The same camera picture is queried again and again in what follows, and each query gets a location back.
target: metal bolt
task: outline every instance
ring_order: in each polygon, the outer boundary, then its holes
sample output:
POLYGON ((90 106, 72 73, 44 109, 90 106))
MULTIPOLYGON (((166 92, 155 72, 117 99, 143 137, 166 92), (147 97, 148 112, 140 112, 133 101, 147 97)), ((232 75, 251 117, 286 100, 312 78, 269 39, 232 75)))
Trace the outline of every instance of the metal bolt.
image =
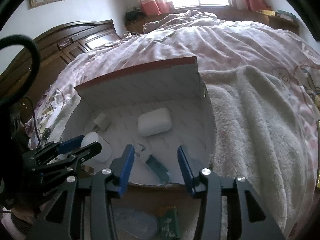
POLYGON ((69 176, 67 177, 67 182, 74 182, 76 180, 75 176, 69 176))
POLYGON ((203 175, 209 175, 209 174, 211 173, 211 171, 210 171, 209 169, 202 169, 202 170, 201 170, 201 173, 202 173, 203 175))
POLYGON ((106 168, 106 169, 103 169, 101 172, 102 172, 102 174, 104 174, 104 175, 108 175, 108 174, 111 173, 111 170, 110 170, 109 168, 106 168))
POLYGON ((238 177, 237 177, 237 180, 238 180, 239 182, 245 182, 245 177, 243 177, 243 176, 238 176, 238 177))

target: white round object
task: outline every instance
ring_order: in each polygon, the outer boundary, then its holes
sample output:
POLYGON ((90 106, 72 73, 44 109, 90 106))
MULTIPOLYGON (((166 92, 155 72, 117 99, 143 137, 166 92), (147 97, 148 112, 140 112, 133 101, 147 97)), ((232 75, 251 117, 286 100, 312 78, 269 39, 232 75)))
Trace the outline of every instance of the white round object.
POLYGON ((96 132, 89 132, 82 140, 81 147, 87 146, 90 143, 98 142, 101 144, 102 149, 101 152, 93 157, 97 162, 104 163, 106 162, 112 155, 112 147, 108 144, 100 135, 96 132))
POLYGON ((168 108, 159 108, 138 118, 138 133, 149 136, 170 130, 172 121, 168 108))

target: black cable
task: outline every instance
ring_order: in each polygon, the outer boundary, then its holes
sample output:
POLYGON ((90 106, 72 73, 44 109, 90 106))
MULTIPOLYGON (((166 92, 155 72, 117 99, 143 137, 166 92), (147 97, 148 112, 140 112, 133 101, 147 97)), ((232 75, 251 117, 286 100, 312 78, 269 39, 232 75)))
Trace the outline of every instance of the black cable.
POLYGON ((38 138, 38 142, 40 143, 40 136, 39 136, 39 133, 38 133, 38 130, 37 130, 37 125, 36 125, 36 114, 35 114, 35 108, 33 107, 33 103, 31 101, 30 98, 24 96, 22 98, 25 98, 27 99, 29 102, 30 102, 30 105, 31 105, 31 108, 32 108, 32 116, 33 116, 33 125, 35 127, 35 132, 36 132, 36 135, 37 135, 37 138, 38 138))
POLYGON ((9 96, 8 98, 1 99, 0 101, 0 109, 7 109, 9 106, 16 103, 21 97, 27 93, 29 88, 32 86, 34 80, 36 79, 36 76, 39 72, 40 67, 40 55, 39 50, 36 45, 36 43, 28 36, 25 35, 11 35, 8 37, 5 37, 0 40, 0 50, 4 49, 8 46, 12 45, 22 45, 27 50, 30 51, 31 57, 32 57, 32 65, 31 65, 31 71, 29 73, 29 76, 27 77, 24 84, 18 89, 17 92, 15 92, 13 95, 9 96))

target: bed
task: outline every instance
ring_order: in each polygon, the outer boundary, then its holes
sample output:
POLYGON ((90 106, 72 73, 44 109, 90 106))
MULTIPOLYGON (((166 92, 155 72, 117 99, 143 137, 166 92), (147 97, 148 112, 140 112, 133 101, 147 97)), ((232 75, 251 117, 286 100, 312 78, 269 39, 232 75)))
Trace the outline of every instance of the bed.
MULTIPOLYGON (((245 175, 284 235, 295 239, 318 203, 316 120, 320 55, 298 35, 257 22, 220 20, 189 10, 146 24, 143 35, 79 54, 36 107, 37 128, 61 138, 80 102, 74 87, 147 62, 196 56, 216 122, 210 167, 245 175)), ((27 123, 29 146, 37 139, 27 123)))

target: white soap bar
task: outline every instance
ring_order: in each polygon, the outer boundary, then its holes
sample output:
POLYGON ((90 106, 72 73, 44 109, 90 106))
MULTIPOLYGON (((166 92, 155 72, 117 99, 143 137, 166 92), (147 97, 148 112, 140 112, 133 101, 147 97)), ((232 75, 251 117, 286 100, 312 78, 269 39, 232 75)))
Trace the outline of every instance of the white soap bar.
POLYGON ((164 107, 138 118, 138 133, 141 136, 149 136, 170 130, 172 127, 169 110, 164 107))
POLYGON ((102 131, 104 131, 110 124, 110 119, 104 113, 100 113, 96 119, 93 121, 102 131))
POLYGON ((104 163, 106 162, 112 155, 111 145, 108 144, 100 135, 96 132, 89 132, 81 142, 81 148, 89 145, 90 143, 98 142, 101 143, 102 149, 99 154, 93 157, 93 159, 97 162, 104 163))

